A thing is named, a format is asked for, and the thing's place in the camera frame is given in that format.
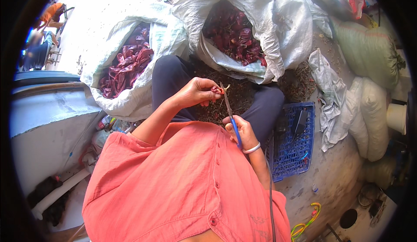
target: green sack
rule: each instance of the green sack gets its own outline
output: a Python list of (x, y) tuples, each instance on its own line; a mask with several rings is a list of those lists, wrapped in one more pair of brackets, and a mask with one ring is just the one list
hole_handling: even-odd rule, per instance
[(370, 77), (378, 85), (394, 89), (405, 61), (395, 50), (389, 32), (383, 27), (367, 29), (335, 17), (330, 20), (349, 67), (358, 76)]

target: scissor blade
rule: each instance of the scissor blade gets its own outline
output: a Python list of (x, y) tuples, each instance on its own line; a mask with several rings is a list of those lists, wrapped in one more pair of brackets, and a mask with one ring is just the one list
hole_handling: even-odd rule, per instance
[(232, 119), (233, 118), (232, 109), (230, 109), (229, 99), (227, 98), (226, 90), (224, 89), (222, 82), (220, 82), (220, 87), (223, 89), (223, 92), (224, 92), (224, 101), (226, 103), (227, 112), (229, 113), (230, 119)]

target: embroidery on shirt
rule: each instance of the embroidery on shirt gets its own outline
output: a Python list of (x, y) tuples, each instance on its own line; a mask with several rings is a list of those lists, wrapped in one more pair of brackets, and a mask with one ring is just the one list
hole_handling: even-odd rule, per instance
[(259, 234), (261, 235), (261, 237), (266, 238), (267, 241), (271, 240), (271, 236), (269, 235), (268, 232), (262, 231), (262, 230), (258, 230), (258, 229), (254, 229), (256, 231), (259, 232)]
[(265, 221), (268, 220), (268, 219), (264, 219), (262, 217), (254, 217), (252, 214), (250, 214), (249, 216), (251, 217), (253, 222), (255, 222), (255, 224), (263, 224), (263, 223), (265, 223)]

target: dark navy pants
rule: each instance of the dark navy pants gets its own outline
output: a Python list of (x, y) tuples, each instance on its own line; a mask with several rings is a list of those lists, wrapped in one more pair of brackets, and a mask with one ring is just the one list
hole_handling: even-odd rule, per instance
[[(191, 63), (178, 56), (163, 56), (156, 61), (152, 74), (152, 107), (155, 110), (166, 99), (195, 77)], [(275, 85), (255, 85), (252, 106), (242, 114), (250, 122), (256, 138), (264, 144), (276, 124), (284, 104), (284, 94)], [(171, 122), (197, 121), (195, 107), (180, 110)]]

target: white pipe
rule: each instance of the white pipe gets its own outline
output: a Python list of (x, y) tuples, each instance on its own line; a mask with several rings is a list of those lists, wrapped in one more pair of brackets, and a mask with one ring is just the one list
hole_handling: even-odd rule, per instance
[(90, 175), (86, 169), (82, 169), (74, 176), (70, 177), (66, 181), (63, 182), (61, 187), (54, 189), (51, 193), (49, 193), (45, 198), (43, 198), (36, 206), (32, 209), (32, 213), (35, 218), (42, 220), (42, 213), (55, 201), (58, 200), (62, 195), (65, 194), (68, 190), (74, 187), (78, 182), (82, 179)]

